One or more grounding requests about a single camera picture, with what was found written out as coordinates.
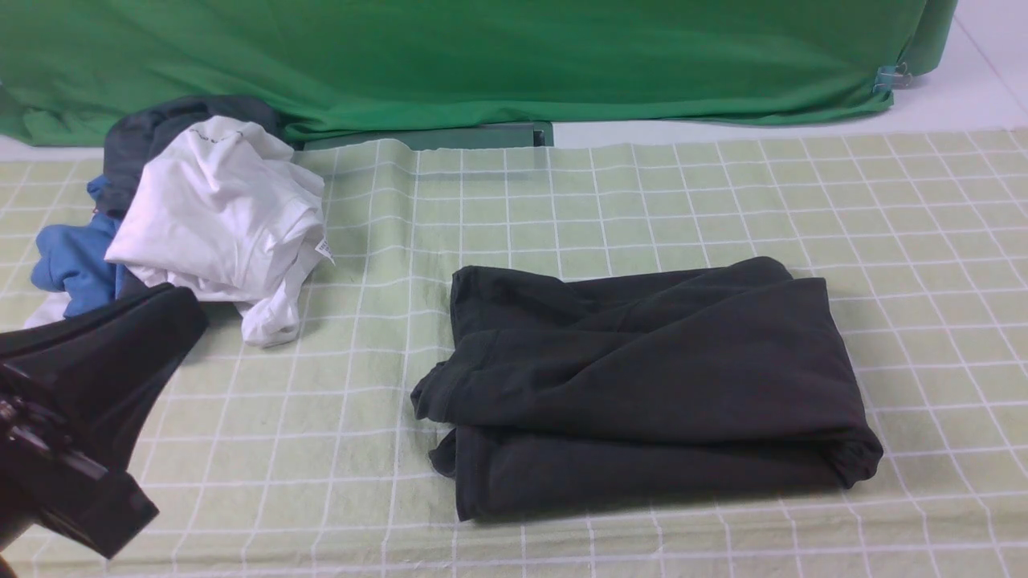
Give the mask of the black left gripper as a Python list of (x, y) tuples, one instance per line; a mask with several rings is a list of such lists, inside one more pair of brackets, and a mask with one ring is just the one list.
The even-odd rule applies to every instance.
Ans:
[(142, 427), (208, 329), (190, 289), (161, 284), (1, 340), (5, 517), (111, 559), (159, 516), (128, 473)]

